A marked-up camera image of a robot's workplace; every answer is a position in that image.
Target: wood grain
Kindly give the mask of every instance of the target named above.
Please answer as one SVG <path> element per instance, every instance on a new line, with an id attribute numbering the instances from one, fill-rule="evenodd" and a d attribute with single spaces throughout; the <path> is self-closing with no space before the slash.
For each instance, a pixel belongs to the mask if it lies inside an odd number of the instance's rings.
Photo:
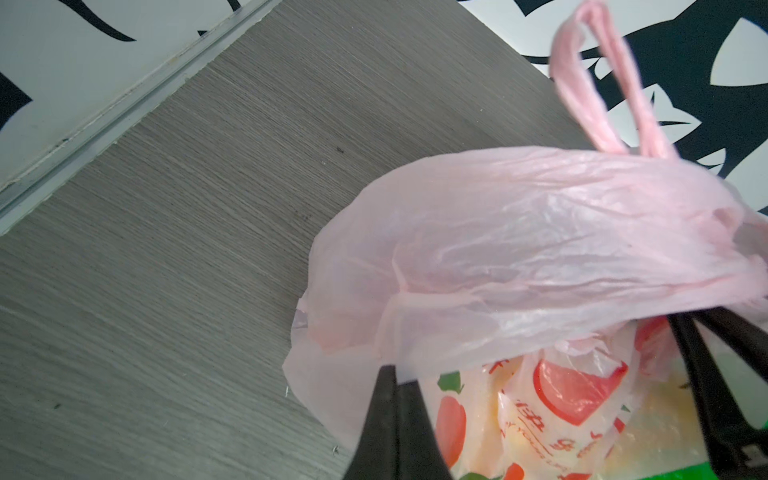
<path id="1" fill-rule="evenodd" d="M 452 0 L 285 0 L 0 238 L 0 478 L 340 478 L 280 366 L 313 237 L 420 157 L 587 147 Z"/>

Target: black graphic design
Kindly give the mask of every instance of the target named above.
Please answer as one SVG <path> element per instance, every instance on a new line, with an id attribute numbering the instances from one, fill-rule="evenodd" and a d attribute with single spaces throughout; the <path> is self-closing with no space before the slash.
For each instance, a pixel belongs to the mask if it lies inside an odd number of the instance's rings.
<path id="1" fill-rule="evenodd" d="M 533 12 L 536 8 L 546 5 L 553 0 L 516 0 L 518 7 L 526 17 Z"/>
<path id="2" fill-rule="evenodd" d="M 93 11 L 85 3 L 83 3 L 83 0 L 59 0 L 59 1 L 64 5 L 67 5 L 69 8 L 71 8 L 74 13 L 80 15 L 83 18 L 83 20 L 90 23 L 91 25 L 98 28 L 100 31 L 104 32 L 105 34 L 109 35 L 115 40 L 136 41 L 135 39 L 115 30 L 110 25 L 108 25 L 107 22 L 105 22 L 104 20 L 96 16 L 96 14 L 93 13 Z"/>
<path id="3" fill-rule="evenodd" d="M 14 113 L 31 101 L 26 93 L 0 73 L 0 130 Z"/>
<path id="4" fill-rule="evenodd" d="M 717 52 L 740 18 L 768 31 L 768 8 L 760 0 L 697 0 L 677 18 L 626 36 L 643 86 L 659 84 L 675 108 L 701 121 L 675 144 L 681 157 L 697 160 L 725 148 L 725 163 L 718 173 L 721 177 L 768 138 L 768 84 L 710 84 Z M 581 54 L 584 58 L 600 57 L 597 48 Z M 547 57 L 526 58 L 538 65 L 549 62 Z M 624 100 L 612 73 L 598 79 L 594 65 L 589 72 L 609 110 Z"/>

